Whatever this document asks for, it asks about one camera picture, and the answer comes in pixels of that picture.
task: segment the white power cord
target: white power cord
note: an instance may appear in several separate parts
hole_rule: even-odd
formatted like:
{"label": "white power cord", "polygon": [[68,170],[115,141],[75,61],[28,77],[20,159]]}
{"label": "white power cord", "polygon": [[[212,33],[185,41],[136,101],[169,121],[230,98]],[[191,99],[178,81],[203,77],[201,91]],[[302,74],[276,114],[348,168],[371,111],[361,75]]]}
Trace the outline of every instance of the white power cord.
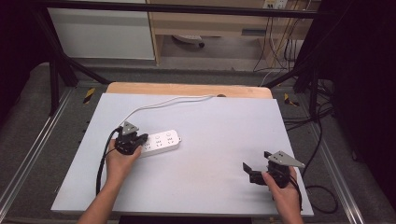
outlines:
{"label": "white power cord", "polygon": [[265,79],[268,77],[268,75],[270,75],[271,73],[273,73],[275,70],[271,70],[270,72],[267,73],[267,75],[265,75],[265,77],[262,79],[262,84],[264,84]]}
{"label": "white power cord", "polygon": [[134,111],[132,111],[125,119],[122,120],[122,122],[117,127],[120,127],[125,120],[127,120],[129,117],[132,116],[132,114],[134,114],[135,112],[137,112],[139,110],[165,107],[165,106],[168,106],[168,105],[166,105],[167,103],[171,103],[172,101],[175,101],[177,99],[191,99],[191,98],[192,99],[199,99],[199,98],[204,98],[204,99],[201,99],[201,100],[175,102],[176,104],[179,104],[179,103],[188,103],[188,102],[199,102],[199,101],[203,101],[203,100],[206,100],[206,99],[209,99],[209,98],[212,98],[212,97],[216,97],[216,95],[178,96],[178,97],[172,98],[170,100],[167,100],[167,101],[164,101],[164,102],[161,102],[161,103],[158,103],[158,104],[141,106],[141,107],[138,107],[137,109],[135,109]]}

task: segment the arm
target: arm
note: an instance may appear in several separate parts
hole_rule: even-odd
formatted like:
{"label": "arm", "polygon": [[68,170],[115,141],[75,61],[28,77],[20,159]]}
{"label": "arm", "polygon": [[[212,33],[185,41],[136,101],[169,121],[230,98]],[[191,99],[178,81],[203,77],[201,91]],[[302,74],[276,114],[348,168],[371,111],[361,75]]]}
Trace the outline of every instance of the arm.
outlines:
{"label": "arm", "polygon": [[[297,180],[297,174],[294,168],[289,167],[289,169],[290,175]],[[262,177],[273,194],[276,209],[283,223],[304,223],[300,213],[300,202],[296,188],[289,183],[285,188],[280,189],[275,180],[266,172],[262,173]]]}
{"label": "arm", "polygon": [[[115,147],[112,139],[109,149]],[[117,150],[111,151],[106,157],[107,178],[102,190],[93,200],[87,211],[78,220],[78,223],[107,223],[107,219],[113,209],[114,202],[120,192],[120,188],[126,176],[131,171],[132,164],[140,156],[142,147],[131,156],[124,156]]]}

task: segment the white cabinet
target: white cabinet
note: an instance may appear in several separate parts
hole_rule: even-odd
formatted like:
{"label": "white cabinet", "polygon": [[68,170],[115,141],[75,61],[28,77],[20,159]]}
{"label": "white cabinet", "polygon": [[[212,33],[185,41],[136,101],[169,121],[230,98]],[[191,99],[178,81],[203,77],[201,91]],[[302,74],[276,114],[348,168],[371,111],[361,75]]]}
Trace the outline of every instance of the white cabinet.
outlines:
{"label": "white cabinet", "polygon": [[154,60],[147,12],[49,8],[49,14],[69,57]]}

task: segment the wooden board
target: wooden board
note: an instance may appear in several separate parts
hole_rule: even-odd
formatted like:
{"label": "wooden board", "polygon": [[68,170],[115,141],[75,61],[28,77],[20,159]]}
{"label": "wooden board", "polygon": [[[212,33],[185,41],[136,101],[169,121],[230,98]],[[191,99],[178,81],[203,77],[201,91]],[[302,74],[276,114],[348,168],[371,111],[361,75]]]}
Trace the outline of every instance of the wooden board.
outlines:
{"label": "wooden board", "polygon": [[223,94],[228,97],[272,99],[268,88],[246,86],[190,85],[190,84],[160,84],[160,83],[111,83],[109,93],[160,94],[160,95],[206,95]]}

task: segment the metal rail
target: metal rail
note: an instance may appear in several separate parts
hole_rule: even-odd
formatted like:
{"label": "metal rail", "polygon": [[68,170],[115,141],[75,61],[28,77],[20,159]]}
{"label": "metal rail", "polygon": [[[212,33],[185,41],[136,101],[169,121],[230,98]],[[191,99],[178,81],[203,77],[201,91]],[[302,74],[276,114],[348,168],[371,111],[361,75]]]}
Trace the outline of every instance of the metal rail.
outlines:
{"label": "metal rail", "polygon": [[[307,116],[309,116],[308,112],[308,102],[305,97],[301,97],[297,95],[299,102],[301,103],[303,110]],[[315,137],[318,139],[319,137],[319,126],[311,122],[312,130],[314,131]],[[353,224],[363,224],[364,219],[361,215],[361,210],[355,203],[355,199],[353,198],[352,193],[349,190],[347,182],[344,179],[343,174],[338,168],[332,153],[327,146],[326,140],[322,137],[320,144],[320,155],[326,165],[327,170],[329,171],[329,176],[332,179],[332,183],[334,184],[335,190],[337,190],[338,197],[340,198],[341,204],[344,206],[344,210],[346,212],[346,216],[349,219],[350,223]]]}
{"label": "metal rail", "polygon": [[35,0],[34,6],[73,8],[90,10],[113,11],[144,11],[144,12],[173,12],[212,15],[235,15],[256,17],[278,17],[299,19],[335,19],[336,15],[330,12],[317,12],[310,10],[283,10],[248,7],[208,7],[166,4],[137,4],[114,2],[88,2],[88,1],[60,1],[60,0]]}
{"label": "metal rail", "polygon": [[73,90],[74,88],[66,88],[66,90],[64,91],[64,95],[61,98],[60,106],[58,107],[54,115],[47,119],[46,124],[39,133],[35,142],[32,144],[25,159],[21,163],[20,168],[12,177],[12,180],[9,182],[6,190],[1,196],[0,223],[2,223],[3,219],[6,217],[8,209],[10,208],[15,198],[17,197],[17,194],[20,191],[23,182],[26,180],[27,176],[32,170],[32,167],[35,164],[35,161],[37,160],[38,156],[40,155],[40,152],[43,149],[44,145],[46,144],[48,138],[50,137],[53,128],[55,127],[62,113],[64,112],[64,109],[67,105],[67,102]]}

